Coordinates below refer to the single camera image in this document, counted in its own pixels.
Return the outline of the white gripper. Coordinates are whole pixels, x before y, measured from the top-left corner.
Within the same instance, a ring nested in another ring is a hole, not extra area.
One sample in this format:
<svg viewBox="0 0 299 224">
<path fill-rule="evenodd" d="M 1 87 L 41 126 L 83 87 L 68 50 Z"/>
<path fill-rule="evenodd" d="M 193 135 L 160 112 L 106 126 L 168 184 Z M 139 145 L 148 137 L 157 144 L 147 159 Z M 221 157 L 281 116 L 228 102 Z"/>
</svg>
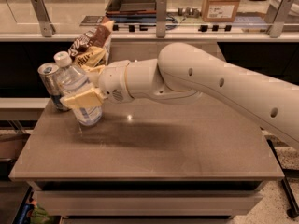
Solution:
<svg viewBox="0 0 299 224">
<path fill-rule="evenodd" d="M 91 108 L 101 106 L 104 96 L 112 103 L 129 103 L 134 100 L 130 95 L 126 84 L 126 69 L 129 65 L 128 60 L 118 61 L 108 66 L 98 65 L 90 67 L 83 65 L 91 83 L 99 89 L 91 87 L 86 91 L 68 94 L 60 99 L 61 103 L 71 109 Z"/>
</svg>

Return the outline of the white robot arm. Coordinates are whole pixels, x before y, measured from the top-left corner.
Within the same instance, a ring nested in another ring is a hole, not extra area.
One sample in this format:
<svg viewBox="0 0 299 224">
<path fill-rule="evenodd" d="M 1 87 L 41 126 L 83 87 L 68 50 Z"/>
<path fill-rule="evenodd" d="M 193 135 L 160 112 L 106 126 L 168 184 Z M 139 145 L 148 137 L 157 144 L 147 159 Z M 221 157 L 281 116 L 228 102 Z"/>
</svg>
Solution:
<svg viewBox="0 0 299 224">
<path fill-rule="evenodd" d="M 209 95 L 299 149 L 299 87 L 222 61 L 184 43 L 165 46 L 156 59 L 118 61 L 93 74 L 93 83 L 61 99 L 69 108 L 147 98 L 188 104 Z"/>
</svg>

